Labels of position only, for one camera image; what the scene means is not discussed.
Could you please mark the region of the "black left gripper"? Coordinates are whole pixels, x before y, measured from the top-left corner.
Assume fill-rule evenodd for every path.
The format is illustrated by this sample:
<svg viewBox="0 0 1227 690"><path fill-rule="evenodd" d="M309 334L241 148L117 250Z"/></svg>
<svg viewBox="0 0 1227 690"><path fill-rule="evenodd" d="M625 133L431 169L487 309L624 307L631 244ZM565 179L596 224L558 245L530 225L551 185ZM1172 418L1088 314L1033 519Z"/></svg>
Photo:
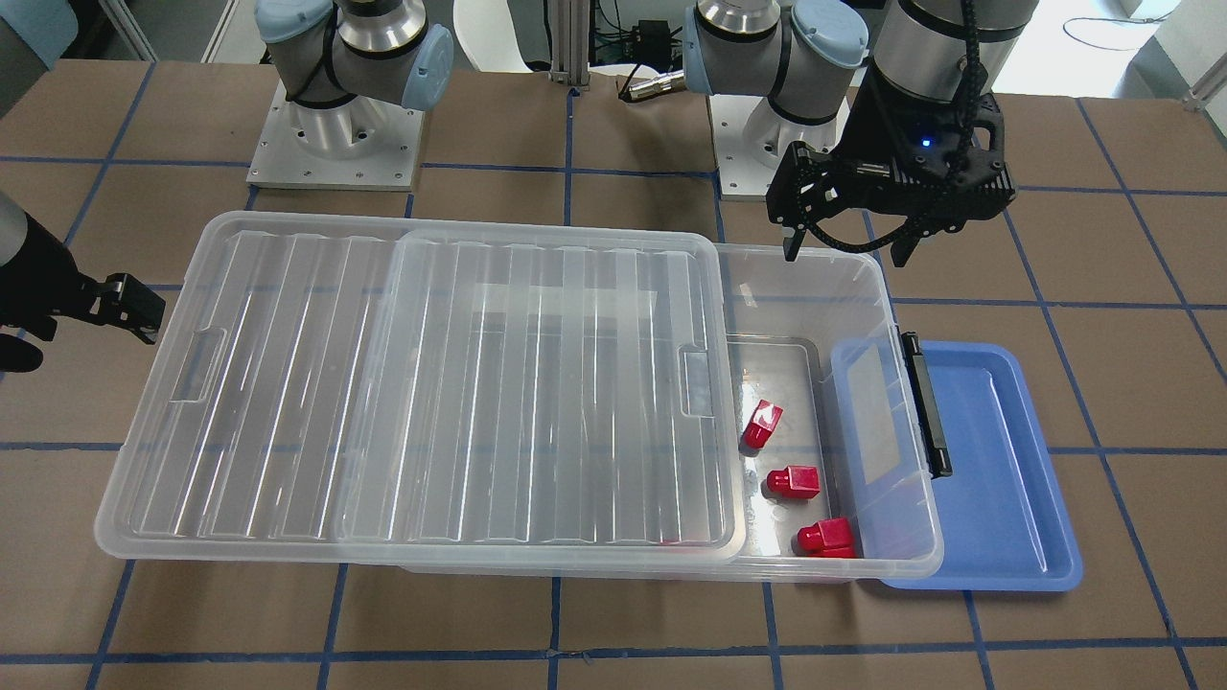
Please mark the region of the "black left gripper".
<svg viewBox="0 0 1227 690"><path fill-rule="evenodd" d="M925 237L995 219L1016 196L1005 119L991 93L967 106L964 96L929 103L867 86L829 153L801 141L782 152L766 206L782 226L784 262L798 260L806 235L833 239L822 223L845 210L899 216L892 265L902 269Z"/></svg>

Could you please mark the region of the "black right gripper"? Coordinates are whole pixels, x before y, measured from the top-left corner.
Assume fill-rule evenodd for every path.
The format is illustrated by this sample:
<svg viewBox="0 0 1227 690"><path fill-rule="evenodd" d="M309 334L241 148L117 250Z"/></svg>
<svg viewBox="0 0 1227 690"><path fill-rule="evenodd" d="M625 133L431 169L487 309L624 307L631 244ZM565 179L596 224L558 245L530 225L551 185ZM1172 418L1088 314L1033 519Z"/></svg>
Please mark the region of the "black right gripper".
<svg viewBox="0 0 1227 690"><path fill-rule="evenodd" d="M5 232L21 231L16 247L15 236L4 239L2 327L49 343L56 336L56 319L66 317L129 331L148 345L158 343L166 316L160 293L128 273L97 284L79 271L72 253L43 223L27 212L17 219L21 223L2 222Z"/></svg>

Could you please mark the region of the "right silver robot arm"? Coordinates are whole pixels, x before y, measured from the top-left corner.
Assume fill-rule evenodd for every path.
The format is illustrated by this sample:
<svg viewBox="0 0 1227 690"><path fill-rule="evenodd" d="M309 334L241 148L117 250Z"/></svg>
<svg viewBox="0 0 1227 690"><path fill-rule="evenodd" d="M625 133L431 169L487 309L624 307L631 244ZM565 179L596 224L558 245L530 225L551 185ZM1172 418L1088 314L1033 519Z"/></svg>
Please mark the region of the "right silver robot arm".
<svg viewBox="0 0 1227 690"><path fill-rule="evenodd" d="M254 18L282 86L272 149L314 163L373 156L409 172L398 123L439 104L452 79L454 38L421 1L259 1ZM166 314L161 293L128 273L103 280L79 270L58 239L12 196L2 196L2 371L27 373L58 322L114 327L148 344Z"/></svg>

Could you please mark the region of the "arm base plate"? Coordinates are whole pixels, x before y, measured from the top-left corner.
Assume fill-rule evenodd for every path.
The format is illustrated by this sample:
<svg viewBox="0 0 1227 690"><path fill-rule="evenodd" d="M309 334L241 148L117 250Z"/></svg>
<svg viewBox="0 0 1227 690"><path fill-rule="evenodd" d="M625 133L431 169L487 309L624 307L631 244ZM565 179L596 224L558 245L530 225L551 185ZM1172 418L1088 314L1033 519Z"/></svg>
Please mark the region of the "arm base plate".
<svg viewBox="0 0 1227 690"><path fill-rule="evenodd" d="M793 142L829 153L840 142L849 115L845 98L833 122L818 126L785 122L764 97L713 95L708 106L720 196L733 201L764 200L780 155Z"/></svg>
<svg viewBox="0 0 1227 690"><path fill-rule="evenodd" d="M310 109L285 96L277 83L245 183L280 192L412 192L426 112L364 97Z"/></svg>

